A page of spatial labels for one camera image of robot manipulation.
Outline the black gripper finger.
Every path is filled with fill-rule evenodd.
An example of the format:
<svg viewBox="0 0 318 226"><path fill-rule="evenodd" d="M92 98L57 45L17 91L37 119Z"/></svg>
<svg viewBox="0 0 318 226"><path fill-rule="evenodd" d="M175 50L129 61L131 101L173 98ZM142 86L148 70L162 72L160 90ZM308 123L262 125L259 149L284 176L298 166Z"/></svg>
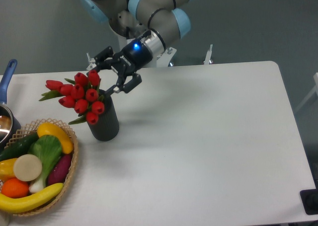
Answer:
<svg viewBox="0 0 318 226"><path fill-rule="evenodd" d="M113 67L116 61L114 60L114 51L111 46L106 47L103 51L92 58L90 57L89 53L86 55L89 63L88 67L86 68L87 73L91 70L95 70L96 72L100 72L101 70L113 70L115 73L117 73Z"/></svg>
<svg viewBox="0 0 318 226"><path fill-rule="evenodd" d="M131 77L132 78L128 82L126 82L127 77L124 75L119 75L116 83L110 88L108 88L103 95L111 96L114 93L120 92L129 93L142 82L141 75L139 75L138 73L133 73Z"/></svg>

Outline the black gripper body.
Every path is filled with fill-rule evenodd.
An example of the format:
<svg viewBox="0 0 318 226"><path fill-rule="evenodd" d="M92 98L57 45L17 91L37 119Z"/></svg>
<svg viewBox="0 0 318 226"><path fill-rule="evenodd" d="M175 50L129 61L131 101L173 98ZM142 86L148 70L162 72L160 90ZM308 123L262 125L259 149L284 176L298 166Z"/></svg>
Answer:
<svg viewBox="0 0 318 226"><path fill-rule="evenodd" d="M117 73L118 81L125 81L153 59L153 55L141 39L134 39L120 52L115 53L111 46L112 69Z"/></svg>

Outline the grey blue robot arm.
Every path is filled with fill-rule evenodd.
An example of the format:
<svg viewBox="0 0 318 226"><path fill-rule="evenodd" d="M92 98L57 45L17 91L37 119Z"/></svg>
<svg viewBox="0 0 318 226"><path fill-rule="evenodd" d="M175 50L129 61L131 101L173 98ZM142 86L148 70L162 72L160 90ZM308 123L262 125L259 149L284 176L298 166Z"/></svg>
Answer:
<svg viewBox="0 0 318 226"><path fill-rule="evenodd" d="M80 0L97 22L115 22L118 35L130 40L115 53L107 47L89 59L88 70L113 70L118 79L102 94L129 93L142 81L137 71L156 61L191 29L188 15L180 9L191 0Z"/></svg>

